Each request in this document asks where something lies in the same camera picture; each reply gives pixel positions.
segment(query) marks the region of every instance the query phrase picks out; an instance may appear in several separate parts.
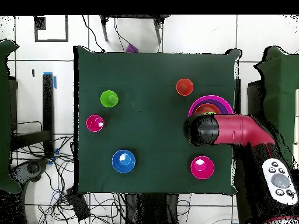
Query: magenta cup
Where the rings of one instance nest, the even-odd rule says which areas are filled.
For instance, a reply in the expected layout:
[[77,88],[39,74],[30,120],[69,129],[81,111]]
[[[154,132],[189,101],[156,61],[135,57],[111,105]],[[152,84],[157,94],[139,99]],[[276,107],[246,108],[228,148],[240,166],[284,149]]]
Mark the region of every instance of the magenta cup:
[[191,173],[199,180],[206,180],[214,173],[214,163],[206,156],[198,156],[191,162]]
[[104,119],[98,115],[91,115],[86,121],[87,129],[92,132],[100,131],[104,126]]

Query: black frame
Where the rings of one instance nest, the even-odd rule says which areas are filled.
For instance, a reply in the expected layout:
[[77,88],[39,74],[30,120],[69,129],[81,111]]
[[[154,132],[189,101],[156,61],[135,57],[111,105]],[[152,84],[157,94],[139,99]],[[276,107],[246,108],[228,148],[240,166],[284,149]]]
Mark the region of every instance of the black frame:
[[44,142],[44,155],[50,159],[54,155],[54,102],[53,76],[43,75],[43,130],[25,134],[14,134],[17,124],[17,93],[18,82],[9,81],[11,90],[12,136],[11,152],[39,142]]

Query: white floor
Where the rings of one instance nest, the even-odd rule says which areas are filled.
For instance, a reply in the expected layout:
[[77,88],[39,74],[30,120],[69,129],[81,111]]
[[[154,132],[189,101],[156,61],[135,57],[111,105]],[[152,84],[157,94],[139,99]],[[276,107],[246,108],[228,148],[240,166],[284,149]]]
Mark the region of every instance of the white floor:
[[[89,27],[94,31],[98,44],[106,51],[122,51],[114,30],[113,19],[107,23],[108,42],[103,38],[99,16],[85,16]],[[47,30],[39,31],[39,36],[57,39],[64,25],[63,16],[46,16]],[[85,27],[82,16],[68,16],[69,42],[36,43],[34,42],[34,21],[32,16],[0,16],[0,40],[15,40],[19,45],[16,52],[8,58],[8,67],[12,76],[19,82],[18,122],[42,121],[42,79],[43,72],[52,72],[57,77],[55,90],[55,139],[73,134],[74,113],[74,71],[72,46],[85,46],[92,51],[100,51],[93,34]],[[119,19],[117,27],[120,35],[139,49],[141,53],[156,53],[159,48],[152,20]],[[223,54],[230,48],[242,50],[239,62],[241,78],[241,113],[247,113],[246,88],[249,82],[260,79],[253,67],[263,56],[268,46],[280,46],[288,53],[299,50],[299,28],[295,15],[172,15],[165,19],[165,53],[214,53]],[[124,49],[128,44],[123,41]],[[38,131],[38,124],[19,125],[19,132]],[[55,144],[59,147],[61,140]],[[64,153],[71,154],[69,145]],[[15,153],[13,164],[23,162],[28,155]],[[73,164],[67,169],[73,170]],[[48,165],[47,173],[52,178],[52,186],[57,188],[57,172],[53,165]],[[66,188],[74,182],[74,173],[64,172]],[[26,193],[26,212],[29,224],[37,224],[41,213],[37,205],[44,209],[52,198],[49,179],[44,174],[38,183],[30,183]],[[111,198],[110,194],[96,194],[99,202]],[[91,208],[97,205],[93,194],[88,195]],[[181,195],[180,200],[189,200],[189,194]],[[179,214],[186,212],[186,202],[180,202]],[[224,195],[192,195],[191,209],[180,216],[180,224],[231,224],[238,222],[235,197]],[[95,215],[105,215],[111,211],[111,201],[92,210]],[[69,224],[78,224],[70,220]],[[95,220],[93,224],[103,224]]]

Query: green tablecloth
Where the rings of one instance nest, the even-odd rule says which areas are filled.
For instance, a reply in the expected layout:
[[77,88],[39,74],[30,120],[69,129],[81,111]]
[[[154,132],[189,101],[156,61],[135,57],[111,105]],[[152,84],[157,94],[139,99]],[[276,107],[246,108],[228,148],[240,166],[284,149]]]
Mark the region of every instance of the green tablecloth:
[[[221,96],[233,106],[239,50],[227,55],[96,53],[83,47],[74,51],[79,66],[79,192],[235,193],[231,147],[191,146],[183,122],[192,103],[204,95]],[[194,84],[189,96],[176,91],[182,78]],[[117,106],[101,105],[105,90],[117,93]],[[92,114],[105,120],[96,133],[86,128]],[[130,150],[136,158],[127,174],[112,167],[119,149]],[[208,180],[192,176],[190,163],[196,156],[214,162]]]

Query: white controller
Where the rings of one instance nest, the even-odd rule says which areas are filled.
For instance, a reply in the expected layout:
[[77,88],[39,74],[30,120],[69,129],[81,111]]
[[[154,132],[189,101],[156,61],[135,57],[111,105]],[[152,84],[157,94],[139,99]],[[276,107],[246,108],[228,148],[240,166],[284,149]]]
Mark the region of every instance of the white controller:
[[298,202],[298,193],[285,165],[274,158],[265,160],[263,172],[272,198],[276,201],[294,205]]

